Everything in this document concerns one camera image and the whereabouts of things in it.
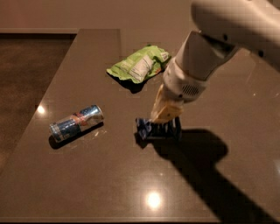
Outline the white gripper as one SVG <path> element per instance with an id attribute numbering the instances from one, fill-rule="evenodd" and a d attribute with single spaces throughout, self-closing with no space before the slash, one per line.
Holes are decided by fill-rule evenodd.
<path id="1" fill-rule="evenodd" d="M 163 74 L 163 85 L 157 91 L 157 96 L 150 113 L 153 123 L 168 123 L 183 113 L 184 102 L 193 102 L 206 89 L 207 83 L 197 80 L 185 73 L 171 59 Z"/>

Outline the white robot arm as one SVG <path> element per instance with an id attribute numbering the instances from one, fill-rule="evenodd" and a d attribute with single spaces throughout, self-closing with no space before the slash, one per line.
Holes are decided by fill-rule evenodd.
<path id="1" fill-rule="evenodd" d="M 168 123 L 198 99 L 213 72 L 245 48 L 280 68 L 280 13 L 268 0 L 192 0 L 190 31 L 163 74 L 151 111 Z"/>

